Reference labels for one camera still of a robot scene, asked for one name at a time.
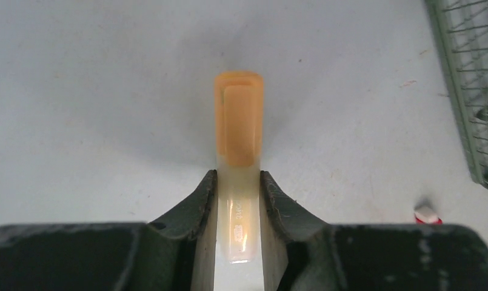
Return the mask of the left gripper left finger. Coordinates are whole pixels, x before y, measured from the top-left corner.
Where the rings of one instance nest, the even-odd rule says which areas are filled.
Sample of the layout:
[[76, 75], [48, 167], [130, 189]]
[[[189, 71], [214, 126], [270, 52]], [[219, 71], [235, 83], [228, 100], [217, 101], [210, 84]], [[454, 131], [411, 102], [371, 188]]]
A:
[[217, 172], [151, 222], [0, 226], [0, 290], [212, 290]]

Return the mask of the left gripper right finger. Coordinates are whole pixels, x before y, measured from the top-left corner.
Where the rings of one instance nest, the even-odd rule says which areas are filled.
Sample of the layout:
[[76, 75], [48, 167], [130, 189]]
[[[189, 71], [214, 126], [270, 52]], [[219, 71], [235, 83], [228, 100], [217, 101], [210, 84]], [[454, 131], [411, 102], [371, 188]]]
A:
[[260, 173], [266, 290], [488, 290], [488, 247], [456, 224], [330, 224]]

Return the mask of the yellow orange highlighter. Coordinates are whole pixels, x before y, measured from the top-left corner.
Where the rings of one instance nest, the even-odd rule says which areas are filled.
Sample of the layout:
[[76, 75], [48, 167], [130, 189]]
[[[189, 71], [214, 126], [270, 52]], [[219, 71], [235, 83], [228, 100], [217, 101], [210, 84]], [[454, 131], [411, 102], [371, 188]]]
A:
[[254, 259], [259, 237], [259, 176], [264, 81], [229, 71], [214, 82], [218, 242], [231, 264]]

